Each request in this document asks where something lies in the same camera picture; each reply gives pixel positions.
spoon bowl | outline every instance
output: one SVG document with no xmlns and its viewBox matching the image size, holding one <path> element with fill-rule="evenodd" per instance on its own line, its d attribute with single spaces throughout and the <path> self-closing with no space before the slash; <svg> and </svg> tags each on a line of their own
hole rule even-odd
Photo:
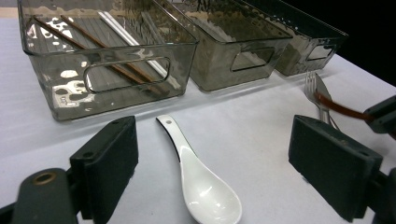
<svg viewBox="0 0 396 224">
<path fill-rule="evenodd" d="M 198 159 L 172 117 L 161 115 L 157 120 L 177 150 L 184 201 L 194 219 L 205 224 L 237 223 L 242 205 L 233 189 Z"/>
</svg>

metal fork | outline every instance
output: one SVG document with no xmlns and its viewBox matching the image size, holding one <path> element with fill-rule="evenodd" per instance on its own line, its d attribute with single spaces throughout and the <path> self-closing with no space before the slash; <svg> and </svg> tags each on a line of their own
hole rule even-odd
<svg viewBox="0 0 396 224">
<path fill-rule="evenodd" d="M 315 72 L 307 72 L 304 87 L 306 98 L 308 98 L 309 101 L 318 107 L 321 121 L 332 125 L 336 130 L 340 130 L 335 121 L 330 116 L 329 108 L 322 105 L 315 97 L 315 91 L 317 91 L 317 75 Z"/>
</svg>

chopsticks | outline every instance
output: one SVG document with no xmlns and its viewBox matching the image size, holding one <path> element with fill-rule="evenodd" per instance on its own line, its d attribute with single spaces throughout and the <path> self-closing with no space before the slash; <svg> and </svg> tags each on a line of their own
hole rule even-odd
<svg viewBox="0 0 396 224">
<path fill-rule="evenodd" d="M 100 40 L 98 40 L 97 38 L 95 38 L 94 36 L 88 34 L 88 32 L 84 31 L 81 27 L 79 27 L 78 25 L 76 25 L 74 22 L 71 22 L 69 19 L 67 19 L 65 16 L 61 16 L 61 18 L 64 20 L 64 22 L 66 22 L 67 24 L 69 24 L 70 26 L 72 26 L 73 28 L 75 28 L 76 30 L 78 30 L 82 35 L 85 35 L 86 37 L 88 37 L 92 42 L 94 42 L 96 45 L 98 45 L 101 48 L 107 48 L 107 46 L 105 44 L 103 44 Z M 50 33 L 57 35 L 58 37 L 60 37 L 61 39 L 63 39 L 64 41 L 66 41 L 67 43 L 69 43 L 70 45 L 78 48 L 78 49 L 88 49 L 87 47 L 83 46 L 82 44 L 78 43 L 75 39 L 70 38 L 67 35 L 64 35 L 63 33 L 59 32 L 58 30 L 54 29 L 53 27 L 51 27 L 50 25 L 46 24 L 44 21 L 40 20 L 38 17 L 33 16 L 33 19 L 38 22 L 38 24 L 40 26 L 42 26 L 44 29 L 46 29 L 47 31 L 49 31 Z M 144 72 L 142 70 L 140 70 L 139 68 L 132 66 L 132 65 L 128 65 L 128 63 L 126 64 L 128 67 L 130 67 L 134 72 L 136 72 L 139 77 L 137 77 L 136 75 L 116 66 L 116 65 L 110 65 L 109 67 L 123 75 L 124 77 L 127 77 L 129 80 L 131 80 L 134 83 L 137 84 L 145 84 L 147 83 L 147 81 L 151 81 L 152 79 L 150 79 L 147 75 L 144 74 Z M 151 91 L 153 91 L 156 94 L 162 94 L 164 93 L 164 91 L 158 90 L 158 89 L 152 89 L 152 87 L 148 87 Z"/>
<path fill-rule="evenodd" d="M 99 16 L 102 18 L 102 20 L 116 32 L 128 45 L 130 46 L 138 46 L 139 43 L 120 25 L 119 22 L 117 22 L 110 13 L 104 11 L 98 12 Z M 148 64 L 162 77 L 166 77 L 167 72 L 163 67 L 155 62 L 155 61 L 148 61 Z M 177 83 L 177 81 L 173 77 L 169 77 L 169 82 L 172 84 L 172 86 L 175 89 L 180 89 L 180 85 Z"/>
<path fill-rule="evenodd" d="M 88 32 L 86 32 L 84 29 L 82 29 L 80 26 L 78 26 L 75 22 L 70 21 L 69 19 L 66 18 L 66 16 L 62 15 L 61 19 L 66 22 L 68 25 L 70 25 L 71 27 L 73 27 L 74 29 L 76 29 L 77 31 L 79 31 L 82 35 L 86 36 L 87 38 L 89 38 L 93 43 L 95 43 L 97 46 L 106 49 L 108 48 L 107 45 L 105 45 L 103 42 L 101 42 L 99 39 L 97 39 L 96 37 L 94 37 L 93 35 L 90 35 Z M 131 70 L 133 70 L 137 75 L 139 75 L 140 78 L 144 79 L 145 81 L 149 81 L 152 82 L 154 81 L 154 79 L 152 79 L 150 76 L 146 75 L 144 71 L 142 71 L 141 69 L 139 69 L 136 66 L 133 66 L 129 63 L 125 64 L 126 66 L 128 66 L 128 68 L 130 68 Z M 138 82 L 139 84 L 143 83 L 143 80 L 137 79 L 136 82 Z"/>
</svg>

black background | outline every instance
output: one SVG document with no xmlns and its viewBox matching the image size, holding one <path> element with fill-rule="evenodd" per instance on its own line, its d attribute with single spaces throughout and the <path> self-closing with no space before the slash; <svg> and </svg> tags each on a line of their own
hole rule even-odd
<svg viewBox="0 0 396 224">
<path fill-rule="evenodd" d="M 396 10 L 390 5 L 391 1 L 283 0 L 283 2 L 347 33 L 349 38 L 337 54 L 396 86 L 396 20 L 394 20 Z"/>
</svg>

wooden chopstick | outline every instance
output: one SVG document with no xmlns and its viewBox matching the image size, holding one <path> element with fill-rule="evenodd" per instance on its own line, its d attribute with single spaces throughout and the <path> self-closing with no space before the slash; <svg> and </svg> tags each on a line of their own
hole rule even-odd
<svg viewBox="0 0 396 224">
<path fill-rule="evenodd" d="M 93 35 L 90 35 L 87 31 L 85 31 L 82 27 L 80 27 L 79 25 L 77 25 L 75 22 L 70 21 L 69 19 L 66 18 L 66 16 L 61 15 L 61 19 L 66 22 L 68 25 L 70 25 L 71 27 L 73 27 L 74 29 L 76 29 L 77 31 L 79 31 L 82 35 L 86 36 L 87 38 L 89 38 L 93 43 L 95 43 L 97 46 L 103 48 L 103 49 L 107 49 L 108 46 L 106 44 L 104 44 L 102 41 L 100 41 L 98 38 L 96 38 Z M 144 79 L 145 81 L 148 82 L 153 82 L 154 79 L 148 75 L 145 74 L 145 72 L 143 70 L 141 70 L 140 68 L 133 66 L 130 63 L 127 63 L 126 66 L 128 66 L 128 68 L 132 69 L 135 73 L 137 73 L 140 78 Z"/>
<path fill-rule="evenodd" d="M 42 26 L 44 29 L 46 29 L 47 31 L 49 31 L 50 33 L 57 35 L 58 37 L 60 37 L 61 39 L 63 39 L 64 41 L 68 42 L 70 45 L 79 48 L 79 49 L 88 49 L 87 47 L 83 46 L 82 44 L 78 43 L 75 39 L 70 38 L 67 35 L 64 35 L 63 33 L 59 32 L 58 30 L 54 29 L 52 26 L 46 24 L 44 21 L 40 20 L 38 17 L 33 16 L 33 19 L 35 21 L 38 22 L 38 24 L 40 24 L 40 26 Z M 142 80 L 140 77 L 135 76 L 134 74 L 131 74 L 127 71 L 125 71 L 124 69 L 116 66 L 116 65 L 110 65 L 110 68 L 113 69 L 115 72 L 122 74 L 123 76 L 127 77 L 129 80 L 131 80 L 134 83 L 137 84 L 145 84 L 146 81 Z M 151 87 L 148 87 L 151 91 L 153 91 L 154 93 L 157 94 L 162 94 L 160 91 L 158 90 L 154 90 Z"/>
</svg>

